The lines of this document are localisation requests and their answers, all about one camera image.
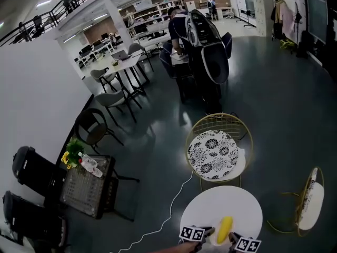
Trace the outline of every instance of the round white table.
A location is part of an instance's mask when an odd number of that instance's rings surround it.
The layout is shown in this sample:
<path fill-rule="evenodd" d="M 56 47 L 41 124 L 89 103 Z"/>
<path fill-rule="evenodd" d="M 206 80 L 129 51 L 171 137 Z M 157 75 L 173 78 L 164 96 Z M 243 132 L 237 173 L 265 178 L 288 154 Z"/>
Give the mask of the round white table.
<path fill-rule="evenodd" d="M 247 238 L 256 239 L 259 236 L 263 217 L 258 201 L 248 191 L 233 186 L 211 188 L 196 196 L 181 217 L 180 231 L 184 226 L 192 225 L 214 227 L 214 237 L 210 240 L 216 241 L 221 220 L 225 216 L 233 218 L 232 232 Z M 203 245 L 203 249 L 212 248 L 219 252 L 228 252 L 230 247 L 228 238 L 219 247 L 210 244 L 209 240 Z"/>

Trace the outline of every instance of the pink garment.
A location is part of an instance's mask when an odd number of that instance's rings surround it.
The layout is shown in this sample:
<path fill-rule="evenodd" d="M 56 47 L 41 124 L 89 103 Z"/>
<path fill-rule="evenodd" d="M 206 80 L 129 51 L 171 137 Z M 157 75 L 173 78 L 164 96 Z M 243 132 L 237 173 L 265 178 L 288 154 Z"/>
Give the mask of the pink garment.
<path fill-rule="evenodd" d="M 280 20 L 283 23 L 283 33 L 291 40 L 295 39 L 295 13 L 293 13 L 286 3 L 280 5 Z"/>

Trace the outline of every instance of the yellow flower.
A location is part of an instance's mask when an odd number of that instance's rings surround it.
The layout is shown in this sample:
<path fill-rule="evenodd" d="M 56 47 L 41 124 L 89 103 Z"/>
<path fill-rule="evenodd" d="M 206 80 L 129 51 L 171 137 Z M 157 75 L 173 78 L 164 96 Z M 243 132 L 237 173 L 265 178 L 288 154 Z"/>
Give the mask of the yellow flower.
<path fill-rule="evenodd" d="M 64 164 L 67 164 L 67 163 L 68 163 L 68 158 L 67 158 L 68 155 L 69 155 L 69 152 L 66 151 L 66 152 L 64 153 L 64 155 L 62 156 L 62 158 L 61 158 L 61 161 L 64 162 Z"/>

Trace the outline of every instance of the railing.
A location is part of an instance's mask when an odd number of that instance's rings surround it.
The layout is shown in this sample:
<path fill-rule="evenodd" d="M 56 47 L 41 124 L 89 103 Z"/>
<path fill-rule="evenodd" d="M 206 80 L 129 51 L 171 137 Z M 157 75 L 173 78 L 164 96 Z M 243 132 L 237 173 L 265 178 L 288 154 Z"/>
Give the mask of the railing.
<path fill-rule="evenodd" d="M 5 35 L 0 39 L 0 46 L 20 43 L 22 41 L 32 41 L 35 38 L 38 38 L 43 33 L 56 27 L 68 14 L 82 5 L 85 1 L 87 0 L 59 1 L 51 11 L 40 16 L 35 16 L 33 19 L 23 23 L 20 27 Z"/>

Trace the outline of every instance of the water bottle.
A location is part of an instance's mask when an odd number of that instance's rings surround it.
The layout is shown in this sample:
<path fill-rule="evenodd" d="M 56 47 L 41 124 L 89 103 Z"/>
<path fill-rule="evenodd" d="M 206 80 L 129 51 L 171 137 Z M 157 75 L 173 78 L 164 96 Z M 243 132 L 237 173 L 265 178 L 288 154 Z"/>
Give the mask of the water bottle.
<path fill-rule="evenodd" d="M 79 152 L 78 155 L 82 158 L 81 165 L 84 169 L 86 169 L 88 172 L 92 173 L 96 177 L 102 177 L 103 173 L 97 168 L 96 160 L 92 159 L 86 154 L 82 154 L 81 152 Z"/>

